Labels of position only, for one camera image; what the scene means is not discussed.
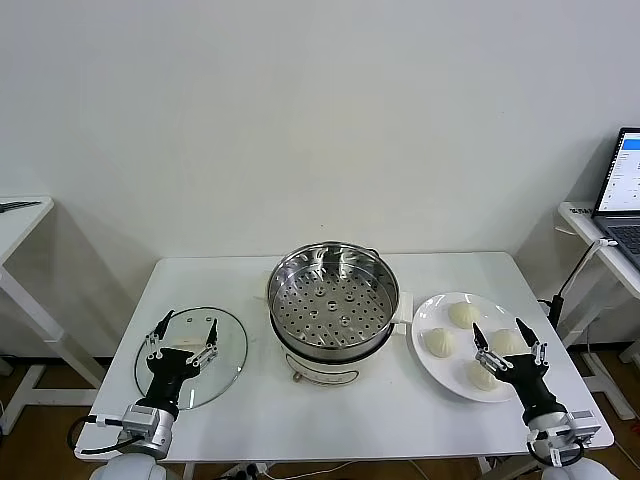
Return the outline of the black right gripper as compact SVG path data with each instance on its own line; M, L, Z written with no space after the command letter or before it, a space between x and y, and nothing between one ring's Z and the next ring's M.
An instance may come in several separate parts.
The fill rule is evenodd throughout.
M506 356L505 359L489 349L489 343L476 323L472 324L475 359L497 380L510 384L523 406L522 419L530 423L537 417L556 413L558 401L547 388L543 378L549 369L546 358L547 343L541 342L533 329L520 318L517 327L529 352Z

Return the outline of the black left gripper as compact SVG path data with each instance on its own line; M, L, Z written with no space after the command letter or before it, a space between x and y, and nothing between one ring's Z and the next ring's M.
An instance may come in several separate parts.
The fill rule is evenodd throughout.
M143 405L178 416L178 400L183 383L197 377L198 367L205 368L218 355L218 320L207 318L209 333L203 347L192 355L190 351L161 348L173 315L174 311L170 310L145 336L146 365L152 373L152 379L143 397Z

